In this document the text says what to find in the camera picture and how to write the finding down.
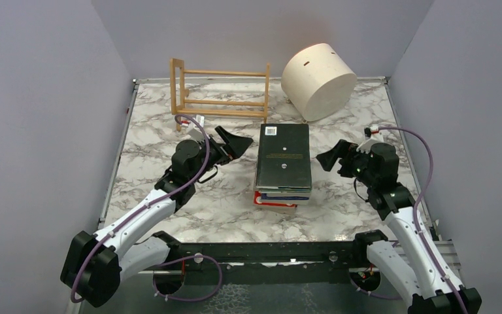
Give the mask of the wooden dowel rack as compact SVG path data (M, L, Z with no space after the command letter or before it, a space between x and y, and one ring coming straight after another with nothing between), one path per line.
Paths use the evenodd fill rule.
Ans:
M267 63L263 72L221 71L187 69L182 59L171 58L170 95L171 114L196 114L202 116L232 116L238 118L260 118L267 122L269 116L269 87L271 64ZM213 75L227 77L256 77L264 79L263 101L222 101L211 99L190 99L186 87L186 75Z

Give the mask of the dark green hardcover book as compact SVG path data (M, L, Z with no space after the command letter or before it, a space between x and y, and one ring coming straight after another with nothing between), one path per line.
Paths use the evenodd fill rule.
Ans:
M308 124L262 124L255 187L311 190Z

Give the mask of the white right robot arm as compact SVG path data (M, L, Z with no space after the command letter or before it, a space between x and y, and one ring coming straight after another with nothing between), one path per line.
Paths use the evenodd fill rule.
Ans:
M398 182L399 157L393 145L340 140L316 158L323 170L340 163L340 176L363 183L367 201L396 236L406 259L372 232L357 235L354 243L398 291L408 313L478 313L480 294L466 288L446 263L414 208L412 194Z

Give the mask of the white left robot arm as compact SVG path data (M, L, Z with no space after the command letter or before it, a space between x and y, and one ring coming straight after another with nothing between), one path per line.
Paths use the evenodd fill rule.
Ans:
M215 128L217 143L204 135L176 146L171 166L147 197L109 226L92 234L81 231L71 241L60 280L71 289L71 301L105 304L122 280L153 264L161 264L170 248L164 241L138 244L151 227L170 217L189 202L195 184L207 171L240 158L253 140Z

